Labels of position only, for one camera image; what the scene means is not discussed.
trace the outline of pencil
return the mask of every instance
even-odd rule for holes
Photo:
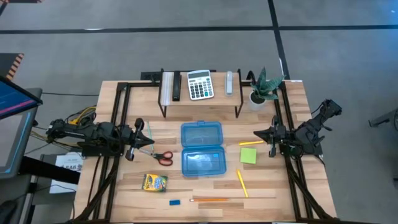
[[[238,178],[239,178],[239,180],[240,180],[240,182],[242,184],[242,188],[243,188],[243,191],[244,191],[244,196],[245,197],[249,197],[248,196],[248,192],[246,191],[246,187],[244,186],[244,182],[243,182],[243,179],[242,179],[241,171],[237,169],[236,173],[238,174]]]
[[[248,146],[252,144],[261,144],[264,143],[264,141],[254,141],[254,142],[239,142],[240,146]]]
[[[190,202],[224,202],[227,201],[228,198],[193,198],[190,199]]]

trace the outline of yellow sticky note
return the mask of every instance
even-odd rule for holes
[[[241,162],[256,164],[257,149],[241,148]]]

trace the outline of calculator display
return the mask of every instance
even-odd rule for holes
[[[209,76],[208,72],[189,74],[189,78],[199,78],[199,77],[206,77],[206,76]]]

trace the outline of calculator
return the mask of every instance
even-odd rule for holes
[[[214,97],[214,89],[209,70],[188,72],[187,80],[191,100],[203,100]]]

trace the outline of computer screen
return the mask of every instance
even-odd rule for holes
[[[43,102],[33,94],[0,77],[0,119],[41,105]]]

